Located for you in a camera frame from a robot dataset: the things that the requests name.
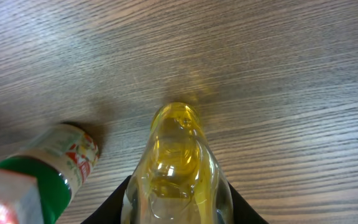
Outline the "yellow oil bottle silver cap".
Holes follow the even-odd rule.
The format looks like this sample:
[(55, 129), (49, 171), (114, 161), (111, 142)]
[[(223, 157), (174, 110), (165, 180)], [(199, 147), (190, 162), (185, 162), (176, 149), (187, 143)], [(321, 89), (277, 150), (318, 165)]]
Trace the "yellow oil bottle silver cap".
[(121, 223), (234, 223), (227, 179), (195, 109), (159, 109), (123, 198)]

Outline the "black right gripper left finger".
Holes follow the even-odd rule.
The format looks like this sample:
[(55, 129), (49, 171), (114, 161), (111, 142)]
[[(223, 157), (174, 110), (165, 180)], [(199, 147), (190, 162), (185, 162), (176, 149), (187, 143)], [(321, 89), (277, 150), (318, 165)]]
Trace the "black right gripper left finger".
[(115, 189), (115, 191), (81, 224), (120, 224), (123, 198), (131, 176)]

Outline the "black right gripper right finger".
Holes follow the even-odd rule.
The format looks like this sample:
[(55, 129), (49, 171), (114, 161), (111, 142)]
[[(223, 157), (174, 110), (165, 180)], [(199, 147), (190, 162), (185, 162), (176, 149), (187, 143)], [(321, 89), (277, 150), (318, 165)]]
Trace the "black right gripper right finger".
[(229, 188), (231, 191), (235, 224), (269, 224), (246, 202), (231, 184), (229, 184)]

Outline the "red drink carton cup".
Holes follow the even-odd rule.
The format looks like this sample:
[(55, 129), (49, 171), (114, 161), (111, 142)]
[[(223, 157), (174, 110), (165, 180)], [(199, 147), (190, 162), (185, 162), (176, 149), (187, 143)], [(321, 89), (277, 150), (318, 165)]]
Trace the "red drink carton cup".
[(0, 223), (43, 223), (36, 178), (0, 169)]

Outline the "green lid white jar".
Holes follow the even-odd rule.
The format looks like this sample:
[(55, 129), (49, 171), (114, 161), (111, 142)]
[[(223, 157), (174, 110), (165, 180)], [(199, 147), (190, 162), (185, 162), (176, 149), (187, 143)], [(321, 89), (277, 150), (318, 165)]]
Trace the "green lid white jar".
[(2, 160), (0, 169), (37, 179), (45, 223), (55, 223), (100, 157), (96, 141), (79, 124), (55, 124)]

